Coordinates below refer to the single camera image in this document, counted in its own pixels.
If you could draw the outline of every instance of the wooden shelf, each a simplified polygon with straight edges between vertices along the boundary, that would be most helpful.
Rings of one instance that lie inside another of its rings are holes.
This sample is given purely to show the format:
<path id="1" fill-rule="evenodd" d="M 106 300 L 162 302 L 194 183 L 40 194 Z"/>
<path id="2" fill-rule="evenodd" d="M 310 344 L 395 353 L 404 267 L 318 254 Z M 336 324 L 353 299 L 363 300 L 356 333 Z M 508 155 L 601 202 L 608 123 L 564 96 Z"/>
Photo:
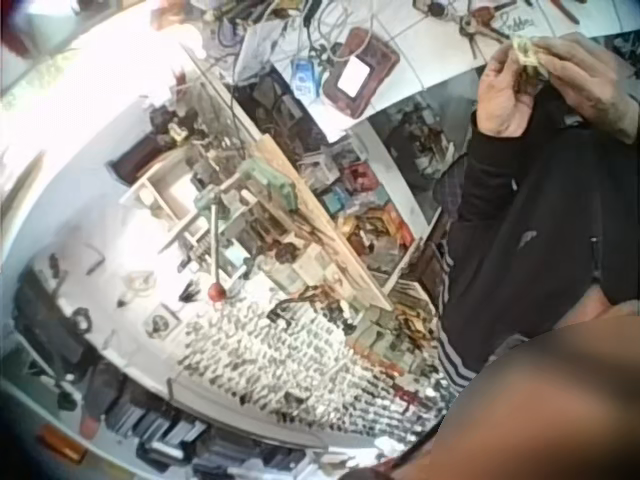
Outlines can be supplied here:
<path id="1" fill-rule="evenodd" d="M 298 174 L 289 160 L 284 156 L 273 138 L 263 136 L 253 147 L 254 153 L 266 161 L 271 167 L 287 176 L 295 185 L 298 197 L 298 213 L 313 227 L 321 237 L 322 247 L 327 250 L 331 259 L 347 278 L 356 295 L 365 305 L 373 305 L 391 310 L 393 305 L 380 285 L 373 279 L 367 267 L 358 257 L 349 242 L 335 228 L 333 219 L 320 205 L 320 202 Z M 280 212 L 277 217 L 286 217 Z"/>

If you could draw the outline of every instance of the jacket sleeve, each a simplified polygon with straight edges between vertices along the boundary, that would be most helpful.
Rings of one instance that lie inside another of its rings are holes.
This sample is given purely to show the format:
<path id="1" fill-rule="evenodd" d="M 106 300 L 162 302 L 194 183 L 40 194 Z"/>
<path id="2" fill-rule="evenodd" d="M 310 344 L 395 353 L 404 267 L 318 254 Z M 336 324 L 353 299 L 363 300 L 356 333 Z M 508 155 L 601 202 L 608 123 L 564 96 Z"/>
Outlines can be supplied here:
<path id="1" fill-rule="evenodd" d="M 523 142 L 522 138 L 489 137 L 474 128 L 458 221 L 490 222 L 502 217 L 515 196 L 513 179 Z"/>
<path id="2" fill-rule="evenodd" d="M 448 246 L 454 270 L 471 269 L 484 257 L 516 192 L 513 181 L 526 157 L 526 140 L 495 138 L 475 127 L 469 144 L 458 219 L 451 226 Z"/>

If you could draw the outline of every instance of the cable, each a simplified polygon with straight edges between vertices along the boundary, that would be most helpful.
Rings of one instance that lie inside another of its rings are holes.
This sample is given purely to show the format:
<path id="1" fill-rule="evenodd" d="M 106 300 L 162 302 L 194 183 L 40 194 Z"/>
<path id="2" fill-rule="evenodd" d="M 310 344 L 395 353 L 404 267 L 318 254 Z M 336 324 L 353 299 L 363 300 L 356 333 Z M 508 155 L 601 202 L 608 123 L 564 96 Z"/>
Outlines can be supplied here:
<path id="1" fill-rule="evenodd" d="M 323 24 L 323 17 L 326 15 L 329 7 L 331 5 L 334 5 L 336 3 L 339 3 L 342 6 L 342 10 L 344 13 L 344 17 L 341 17 L 339 20 L 337 20 L 334 24 L 333 27 L 331 27 L 331 29 L 329 30 L 328 33 L 325 33 L 322 31 L 322 27 L 321 25 Z M 374 0 L 369 0 L 369 6 L 370 6 L 370 15 L 369 15 L 369 32 L 367 34 L 367 38 L 362 42 L 362 45 L 360 45 L 360 47 L 358 49 L 356 49 L 354 52 L 344 56 L 344 57 L 339 57 L 337 55 L 335 55 L 332 51 L 331 51 L 331 47 L 334 45 L 335 40 L 331 38 L 331 34 L 335 31 L 338 30 L 339 33 L 337 35 L 335 35 L 335 38 L 340 38 L 340 36 L 344 33 L 345 28 L 349 25 L 349 17 L 352 16 L 353 12 L 351 11 L 351 9 L 344 3 L 344 0 L 332 0 L 330 2 L 328 2 L 320 11 L 320 13 L 318 14 L 318 20 L 316 22 L 316 28 L 318 30 L 318 34 L 320 35 L 320 37 L 327 43 L 327 54 L 329 55 L 329 57 L 335 61 L 335 62 L 345 62 L 347 60 L 349 60 L 351 57 L 354 57 L 356 55 L 359 55 L 360 53 L 362 53 L 364 51 L 364 49 L 367 47 L 367 45 L 369 44 L 369 41 L 371 40 L 371 36 L 373 35 L 373 20 L 374 20 L 374 16 L 375 16 L 375 5 L 374 5 Z"/>

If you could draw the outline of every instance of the person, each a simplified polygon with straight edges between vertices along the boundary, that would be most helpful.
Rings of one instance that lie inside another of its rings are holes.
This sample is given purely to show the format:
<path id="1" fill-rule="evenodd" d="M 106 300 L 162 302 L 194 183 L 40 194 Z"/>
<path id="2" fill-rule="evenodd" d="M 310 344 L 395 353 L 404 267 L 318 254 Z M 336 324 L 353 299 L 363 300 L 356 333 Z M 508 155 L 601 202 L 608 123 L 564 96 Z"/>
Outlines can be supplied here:
<path id="1" fill-rule="evenodd" d="M 439 325 L 457 392 L 514 346 L 640 297 L 632 69 L 581 35 L 533 45 L 537 94 L 510 45 L 480 79 Z"/>

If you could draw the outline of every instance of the white tiled wall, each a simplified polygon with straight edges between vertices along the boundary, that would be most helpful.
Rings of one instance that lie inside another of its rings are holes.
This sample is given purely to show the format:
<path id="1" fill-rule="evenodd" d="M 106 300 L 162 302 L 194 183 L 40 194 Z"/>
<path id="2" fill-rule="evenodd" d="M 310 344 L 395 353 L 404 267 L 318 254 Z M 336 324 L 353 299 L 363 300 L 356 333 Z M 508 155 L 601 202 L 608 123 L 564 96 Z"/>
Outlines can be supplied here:
<path id="1" fill-rule="evenodd" d="M 369 27 L 370 0 L 347 0 L 352 14 L 349 27 Z M 473 8 L 483 5 L 497 5 L 503 0 L 473 0 Z M 640 1 L 638 0 L 590 0 L 580 4 L 572 0 L 564 0 L 581 20 L 580 25 L 571 23 L 550 0 L 533 0 L 534 7 L 528 7 L 524 1 L 518 0 L 514 7 L 498 13 L 494 26 L 505 33 L 527 36 L 563 35 L 572 31 L 581 31 L 587 36 L 600 36 L 640 29 Z M 467 0 L 451 0 L 458 13 L 464 13 Z M 363 118 L 382 110 L 403 98 L 415 94 L 430 86 L 436 85 L 467 70 L 484 64 L 498 48 L 494 40 L 476 37 L 477 58 L 474 59 L 469 42 L 458 33 L 458 26 L 427 18 L 413 8 L 412 0 L 373 0 L 374 23 L 373 32 L 390 44 L 400 54 L 400 64 L 389 78 L 380 86 L 373 97 L 372 105 Z M 327 11 L 327 30 L 331 21 L 340 18 L 340 7 L 332 7 Z M 336 41 L 343 41 L 350 28 L 345 28 Z M 314 41 L 319 35 L 312 36 Z M 306 55 L 306 33 L 301 41 L 301 55 Z M 298 45 L 297 30 L 289 32 L 278 47 L 274 58 L 276 68 L 286 79 L 290 77 L 290 62 Z M 331 108 L 326 100 L 313 102 L 312 115 L 316 117 L 320 127 L 329 140 L 336 140 L 343 132 L 356 123 L 356 120 L 340 115 L 323 112 L 323 108 Z"/>

